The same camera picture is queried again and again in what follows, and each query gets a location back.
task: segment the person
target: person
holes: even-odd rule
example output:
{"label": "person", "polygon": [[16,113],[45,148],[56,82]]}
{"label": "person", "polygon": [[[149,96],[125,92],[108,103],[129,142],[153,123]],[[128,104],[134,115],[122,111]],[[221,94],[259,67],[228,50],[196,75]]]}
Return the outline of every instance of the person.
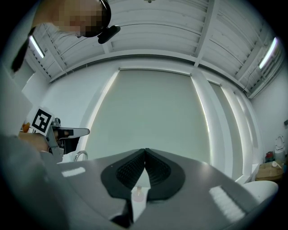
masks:
{"label": "person", "polygon": [[41,134],[19,133],[32,105],[14,83],[13,75],[24,61],[29,35],[42,23],[51,23],[59,30],[75,35],[93,33],[103,29],[105,17],[102,0],[42,0],[33,6],[12,32],[0,59],[0,105],[5,108],[0,119],[0,135],[17,136],[38,151],[48,151]]}

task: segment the fluorescent light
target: fluorescent light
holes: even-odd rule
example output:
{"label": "fluorescent light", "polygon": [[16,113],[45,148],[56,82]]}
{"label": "fluorescent light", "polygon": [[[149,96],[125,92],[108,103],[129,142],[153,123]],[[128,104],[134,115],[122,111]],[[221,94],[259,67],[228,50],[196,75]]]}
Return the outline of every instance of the fluorescent light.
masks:
{"label": "fluorescent light", "polygon": [[271,57],[273,51],[275,50],[276,44],[277,44],[277,38],[274,38],[274,40],[273,40],[273,42],[272,42],[267,54],[265,55],[264,59],[261,61],[260,65],[259,65],[260,69],[263,68],[263,66],[267,63],[267,61]]}
{"label": "fluorescent light", "polygon": [[44,57],[44,54],[42,53],[41,49],[39,48],[38,44],[36,43],[35,39],[33,36],[30,36],[30,41],[33,43],[35,49],[38,51],[39,55],[41,56],[41,58]]}

